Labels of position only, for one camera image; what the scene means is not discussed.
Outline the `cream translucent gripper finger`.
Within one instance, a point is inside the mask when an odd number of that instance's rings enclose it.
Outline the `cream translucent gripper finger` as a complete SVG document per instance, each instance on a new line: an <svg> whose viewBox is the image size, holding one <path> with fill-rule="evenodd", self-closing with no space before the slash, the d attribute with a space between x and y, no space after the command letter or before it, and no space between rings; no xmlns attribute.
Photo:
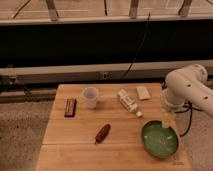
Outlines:
<svg viewBox="0 0 213 171"><path fill-rule="evenodd" d="M175 122L176 114L172 111L163 111L162 127L169 128Z"/></svg>

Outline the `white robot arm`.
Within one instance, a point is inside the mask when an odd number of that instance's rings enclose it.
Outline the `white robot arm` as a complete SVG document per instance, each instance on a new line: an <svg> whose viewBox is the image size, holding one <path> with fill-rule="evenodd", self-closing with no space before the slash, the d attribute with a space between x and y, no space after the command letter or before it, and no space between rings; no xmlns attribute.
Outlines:
<svg viewBox="0 0 213 171"><path fill-rule="evenodd" d="M186 101L213 117L213 90L205 85L207 77L206 68L200 64L188 65L166 75L166 88L161 94L163 128L172 125L175 113Z"/></svg>

